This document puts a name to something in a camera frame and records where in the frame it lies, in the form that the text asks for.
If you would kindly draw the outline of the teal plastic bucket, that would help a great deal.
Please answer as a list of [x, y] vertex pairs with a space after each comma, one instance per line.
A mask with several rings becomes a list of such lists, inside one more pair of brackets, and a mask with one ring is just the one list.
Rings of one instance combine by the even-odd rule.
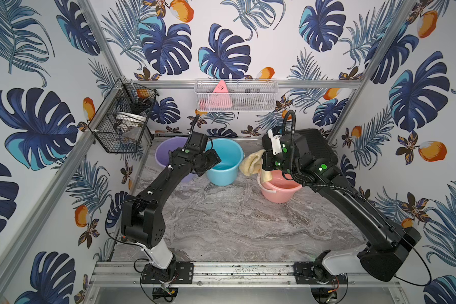
[[206, 173], [209, 181], [216, 186], [229, 186], [236, 180], [244, 159], [242, 147], [231, 139], [218, 138], [207, 144], [206, 150], [209, 149], [213, 149], [220, 158], [220, 163]]

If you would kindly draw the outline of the yellow cleaning cloth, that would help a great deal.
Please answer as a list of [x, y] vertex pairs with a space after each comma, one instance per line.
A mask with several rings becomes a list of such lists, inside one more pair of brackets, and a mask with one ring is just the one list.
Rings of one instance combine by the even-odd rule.
[[259, 174], [261, 182], [272, 181], [272, 173], [262, 168], [264, 149], [254, 152], [247, 156], [239, 165], [239, 170], [247, 177]]

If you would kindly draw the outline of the pink plastic bucket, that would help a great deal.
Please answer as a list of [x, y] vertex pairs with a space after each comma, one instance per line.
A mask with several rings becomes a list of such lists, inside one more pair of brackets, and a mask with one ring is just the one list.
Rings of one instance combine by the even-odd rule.
[[271, 171], [271, 174], [272, 179], [266, 182], [262, 182], [262, 176], [258, 174], [257, 182], [262, 195], [273, 203], [287, 203], [302, 188], [301, 184], [285, 179], [279, 170]]

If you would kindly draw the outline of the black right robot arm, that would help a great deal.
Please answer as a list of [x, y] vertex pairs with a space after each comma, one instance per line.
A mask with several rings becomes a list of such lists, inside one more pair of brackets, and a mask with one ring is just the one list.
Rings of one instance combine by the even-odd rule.
[[350, 250], [322, 252], [300, 277], [318, 282], [342, 274], [368, 274], [383, 282], [395, 278], [420, 241], [420, 233], [389, 219], [351, 186], [322, 134], [316, 129], [296, 130], [296, 113], [290, 110], [281, 126], [263, 136], [262, 144], [264, 171], [278, 170], [284, 179], [320, 194], [366, 239], [366, 244]]

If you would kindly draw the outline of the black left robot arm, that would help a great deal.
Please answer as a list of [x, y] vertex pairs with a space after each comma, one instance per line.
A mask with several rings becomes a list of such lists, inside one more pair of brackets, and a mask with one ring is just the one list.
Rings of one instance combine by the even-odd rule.
[[153, 267], [166, 271], [175, 265], [174, 255], [163, 239], [166, 231], [163, 208], [167, 200], [189, 174], [202, 176], [220, 162], [213, 141], [192, 131], [184, 146], [168, 152], [168, 164], [159, 176], [122, 204], [121, 233], [142, 248]]

